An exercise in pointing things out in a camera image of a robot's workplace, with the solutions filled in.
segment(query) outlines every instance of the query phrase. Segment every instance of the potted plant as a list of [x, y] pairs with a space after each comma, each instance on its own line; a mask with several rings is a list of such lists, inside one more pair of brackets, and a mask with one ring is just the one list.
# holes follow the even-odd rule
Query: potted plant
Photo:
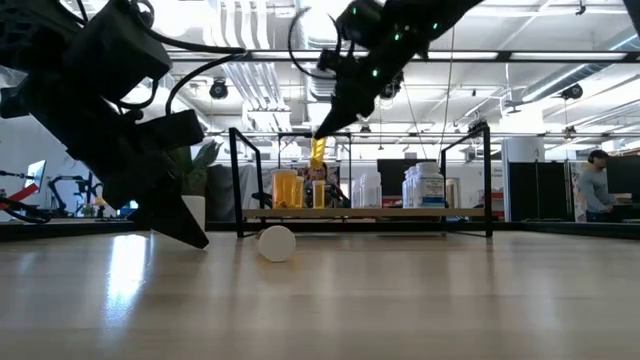
[[207, 168], [216, 161], [221, 147], [222, 144], [211, 141], [202, 146], [193, 160], [189, 146], [171, 152], [182, 172], [182, 199], [202, 230], [206, 212]]

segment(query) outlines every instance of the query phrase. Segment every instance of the wooden shelf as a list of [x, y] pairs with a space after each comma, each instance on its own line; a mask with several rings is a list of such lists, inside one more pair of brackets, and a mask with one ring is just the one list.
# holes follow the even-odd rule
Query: wooden shelf
[[245, 209], [246, 218], [377, 218], [427, 216], [484, 216], [484, 209]]

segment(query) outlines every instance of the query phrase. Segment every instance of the person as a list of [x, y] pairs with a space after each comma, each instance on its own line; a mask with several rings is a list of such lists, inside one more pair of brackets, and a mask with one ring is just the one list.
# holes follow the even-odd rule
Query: person
[[578, 187], [587, 202], [587, 222], [616, 222], [613, 212], [615, 197], [607, 186], [609, 154], [594, 150], [589, 154], [589, 166], [580, 175]]

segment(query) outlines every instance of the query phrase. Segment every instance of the gray shirt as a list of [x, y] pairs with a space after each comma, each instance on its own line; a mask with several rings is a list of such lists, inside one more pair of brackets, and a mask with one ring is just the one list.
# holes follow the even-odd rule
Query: gray shirt
[[607, 186], [607, 172], [596, 172], [585, 169], [578, 180], [578, 188], [587, 201], [587, 211], [600, 213], [606, 211], [608, 206], [616, 203], [613, 195], [609, 194]]

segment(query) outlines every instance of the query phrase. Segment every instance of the yellow container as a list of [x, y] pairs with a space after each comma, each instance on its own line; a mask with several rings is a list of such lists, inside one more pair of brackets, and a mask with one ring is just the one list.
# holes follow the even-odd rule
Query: yellow container
[[298, 172], [291, 169], [273, 171], [273, 208], [292, 209], [296, 206], [296, 181]]
[[304, 207], [304, 178], [298, 176], [296, 178], [296, 208], [302, 209]]
[[327, 147], [327, 138], [311, 140], [311, 167], [319, 169], [324, 163], [324, 151]]
[[324, 209], [324, 180], [316, 180], [313, 182], [313, 208]]

